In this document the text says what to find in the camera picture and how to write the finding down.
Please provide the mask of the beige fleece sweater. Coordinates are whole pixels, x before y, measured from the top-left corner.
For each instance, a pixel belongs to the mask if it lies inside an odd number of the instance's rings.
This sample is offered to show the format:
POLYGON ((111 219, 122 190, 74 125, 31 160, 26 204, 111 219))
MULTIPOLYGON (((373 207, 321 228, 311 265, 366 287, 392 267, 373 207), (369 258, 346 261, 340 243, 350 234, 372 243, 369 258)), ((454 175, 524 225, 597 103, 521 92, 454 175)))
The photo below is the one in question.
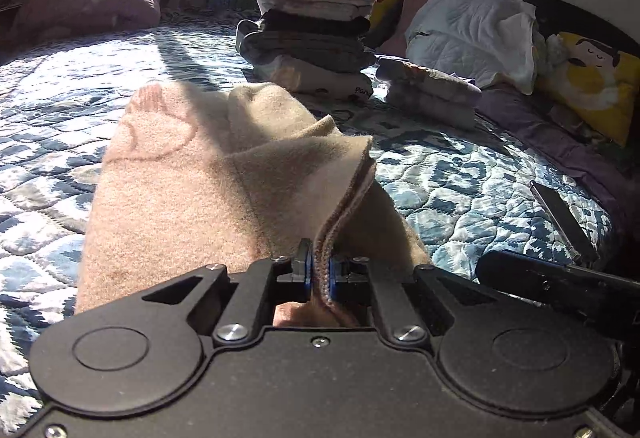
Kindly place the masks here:
POLYGON ((396 273, 430 259, 376 182, 368 136, 347 136, 284 88, 229 93, 154 83, 134 93, 104 154, 79 269, 86 311, 207 264, 242 273, 311 243, 311 294, 278 327, 351 327, 329 293, 329 259, 396 273))

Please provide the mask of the black smartphone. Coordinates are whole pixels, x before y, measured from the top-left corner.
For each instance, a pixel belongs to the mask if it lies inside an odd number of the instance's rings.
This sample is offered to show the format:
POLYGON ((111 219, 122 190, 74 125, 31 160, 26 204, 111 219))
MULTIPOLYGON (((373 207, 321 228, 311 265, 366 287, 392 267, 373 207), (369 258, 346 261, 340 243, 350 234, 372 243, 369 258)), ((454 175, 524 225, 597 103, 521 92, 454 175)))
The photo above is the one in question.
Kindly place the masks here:
POLYGON ((532 181, 529 189, 550 216, 574 261, 584 267, 594 265, 599 254, 558 191, 532 181))

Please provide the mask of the blue patterned quilt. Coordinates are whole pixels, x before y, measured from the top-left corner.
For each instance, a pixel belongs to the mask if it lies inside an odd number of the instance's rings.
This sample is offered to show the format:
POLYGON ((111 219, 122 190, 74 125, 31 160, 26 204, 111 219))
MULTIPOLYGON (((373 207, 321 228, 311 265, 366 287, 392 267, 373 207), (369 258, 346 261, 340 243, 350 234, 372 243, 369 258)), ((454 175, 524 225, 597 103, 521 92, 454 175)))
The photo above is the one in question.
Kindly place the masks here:
MULTIPOLYGON (((253 80, 235 50, 238 16, 174 17, 160 27, 48 43, 1 61, 1 428, 40 408, 27 353, 74 310, 76 277, 101 160, 131 94, 175 79, 225 92, 253 80)), ((306 97, 317 117, 373 139, 376 178, 434 264, 472 277, 509 250, 568 264, 573 256, 533 184, 559 192, 592 245, 607 251, 612 216, 544 156, 488 120, 471 132, 388 106, 375 82, 361 105, 306 97)))

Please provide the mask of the pale folded garment bottom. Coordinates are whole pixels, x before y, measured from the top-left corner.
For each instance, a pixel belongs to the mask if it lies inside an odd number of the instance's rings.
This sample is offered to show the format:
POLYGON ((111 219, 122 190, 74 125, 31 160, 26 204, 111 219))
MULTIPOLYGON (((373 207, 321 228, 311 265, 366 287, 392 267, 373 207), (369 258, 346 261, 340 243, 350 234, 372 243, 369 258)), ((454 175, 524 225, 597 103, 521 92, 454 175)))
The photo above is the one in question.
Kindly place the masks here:
POLYGON ((415 90, 409 85, 392 84, 386 95, 386 102, 400 110, 420 114, 440 123, 461 129, 475 127, 474 108, 450 102, 415 90))

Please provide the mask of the white panda folded garment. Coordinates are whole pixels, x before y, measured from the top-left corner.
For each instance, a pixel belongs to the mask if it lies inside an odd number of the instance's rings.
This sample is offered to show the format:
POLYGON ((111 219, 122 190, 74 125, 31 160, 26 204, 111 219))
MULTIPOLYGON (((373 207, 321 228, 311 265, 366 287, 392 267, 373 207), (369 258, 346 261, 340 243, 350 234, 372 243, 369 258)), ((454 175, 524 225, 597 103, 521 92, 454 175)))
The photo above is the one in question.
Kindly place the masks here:
POLYGON ((253 69, 262 82, 278 84, 292 93, 354 102, 365 102, 373 94, 371 80, 362 72, 334 72, 288 55, 278 55, 268 64, 253 65, 253 69))

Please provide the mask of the floral folded garment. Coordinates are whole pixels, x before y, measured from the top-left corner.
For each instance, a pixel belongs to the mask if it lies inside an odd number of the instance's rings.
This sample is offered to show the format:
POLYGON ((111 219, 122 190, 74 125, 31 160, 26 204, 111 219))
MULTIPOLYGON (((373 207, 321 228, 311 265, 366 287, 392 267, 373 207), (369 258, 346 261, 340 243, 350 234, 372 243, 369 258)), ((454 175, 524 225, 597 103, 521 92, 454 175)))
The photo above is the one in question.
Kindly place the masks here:
POLYGON ((402 84, 422 94, 429 94, 447 102, 475 107, 482 97, 473 79, 463 79, 436 69, 421 67, 412 62, 393 58, 378 59, 378 80, 402 84))

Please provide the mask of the yellow cartoon cushion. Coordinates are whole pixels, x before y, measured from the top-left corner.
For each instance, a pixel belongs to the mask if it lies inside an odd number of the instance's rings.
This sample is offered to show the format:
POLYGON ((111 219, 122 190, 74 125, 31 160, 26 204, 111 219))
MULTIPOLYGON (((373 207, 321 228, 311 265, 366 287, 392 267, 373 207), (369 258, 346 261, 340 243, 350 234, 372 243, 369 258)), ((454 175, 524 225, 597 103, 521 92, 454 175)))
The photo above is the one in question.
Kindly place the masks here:
POLYGON ((570 32, 547 39, 548 71, 537 87, 577 113, 618 146, 625 146, 639 94, 639 58, 570 32))

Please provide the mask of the grey folded garment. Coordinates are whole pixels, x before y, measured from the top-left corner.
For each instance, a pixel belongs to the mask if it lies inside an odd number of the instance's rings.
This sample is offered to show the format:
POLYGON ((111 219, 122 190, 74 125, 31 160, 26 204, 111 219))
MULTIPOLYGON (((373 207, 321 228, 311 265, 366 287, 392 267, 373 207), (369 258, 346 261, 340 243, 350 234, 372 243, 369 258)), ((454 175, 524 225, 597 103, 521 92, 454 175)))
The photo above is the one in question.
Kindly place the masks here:
POLYGON ((357 39, 309 32, 267 31, 243 19, 236 26, 235 45, 250 64, 268 65, 278 56, 290 56, 319 68, 357 73, 375 64, 375 54, 357 39))

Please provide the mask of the black folded garment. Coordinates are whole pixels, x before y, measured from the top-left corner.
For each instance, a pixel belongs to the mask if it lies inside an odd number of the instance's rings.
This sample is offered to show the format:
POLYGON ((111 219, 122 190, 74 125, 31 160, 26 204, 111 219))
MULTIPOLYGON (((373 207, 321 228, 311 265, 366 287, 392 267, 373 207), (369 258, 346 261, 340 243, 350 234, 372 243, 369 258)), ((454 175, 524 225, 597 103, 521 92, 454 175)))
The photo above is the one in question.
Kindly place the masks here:
POLYGON ((359 16, 349 21, 338 21, 300 16, 269 9, 260 18, 265 31, 291 31, 358 38, 370 29, 370 20, 359 16))

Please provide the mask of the white pillow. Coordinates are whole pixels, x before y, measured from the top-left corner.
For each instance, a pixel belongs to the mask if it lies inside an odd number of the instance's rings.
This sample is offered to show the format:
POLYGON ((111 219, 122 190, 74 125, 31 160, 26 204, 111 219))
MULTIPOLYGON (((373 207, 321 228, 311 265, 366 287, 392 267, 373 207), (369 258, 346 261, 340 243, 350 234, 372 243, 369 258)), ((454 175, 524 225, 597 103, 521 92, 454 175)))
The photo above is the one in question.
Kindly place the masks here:
POLYGON ((405 31, 416 65, 533 93, 537 77, 536 7, 521 0, 428 0, 405 31))

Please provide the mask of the yellow plush toy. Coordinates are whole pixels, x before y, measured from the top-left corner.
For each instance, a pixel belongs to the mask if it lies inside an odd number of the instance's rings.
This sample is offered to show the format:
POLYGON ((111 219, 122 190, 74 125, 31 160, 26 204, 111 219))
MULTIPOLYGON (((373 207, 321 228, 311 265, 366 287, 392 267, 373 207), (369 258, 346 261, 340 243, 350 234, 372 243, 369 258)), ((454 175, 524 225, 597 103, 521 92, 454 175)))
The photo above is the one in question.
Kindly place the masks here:
POLYGON ((363 38, 369 48, 386 42, 396 31, 405 0, 376 0, 370 17, 370 29, 363 38))

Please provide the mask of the dark wooden headboard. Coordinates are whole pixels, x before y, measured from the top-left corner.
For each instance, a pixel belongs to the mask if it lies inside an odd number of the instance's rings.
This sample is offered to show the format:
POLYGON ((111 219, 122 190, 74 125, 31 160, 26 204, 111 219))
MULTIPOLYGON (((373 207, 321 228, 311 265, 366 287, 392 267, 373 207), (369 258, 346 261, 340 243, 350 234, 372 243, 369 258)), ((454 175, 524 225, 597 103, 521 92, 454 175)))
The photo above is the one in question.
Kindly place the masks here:
POLYGON ((639 43, 635 39, 588 10, 561 0, 521 1, 536 7, 538 27, 543 36, 560 32, 581 34, 621 52, 639 56, 639 43))

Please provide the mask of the purple rolled duvet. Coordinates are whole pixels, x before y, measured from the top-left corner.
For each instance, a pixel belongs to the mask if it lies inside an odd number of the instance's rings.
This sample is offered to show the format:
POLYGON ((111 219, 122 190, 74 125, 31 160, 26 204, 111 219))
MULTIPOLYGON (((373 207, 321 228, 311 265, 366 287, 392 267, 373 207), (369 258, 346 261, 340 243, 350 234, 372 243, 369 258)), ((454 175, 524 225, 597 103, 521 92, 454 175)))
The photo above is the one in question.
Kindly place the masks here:
POLYGON ((26 0, 9 33, 15 44, 153 28, 160 0, 26 0))

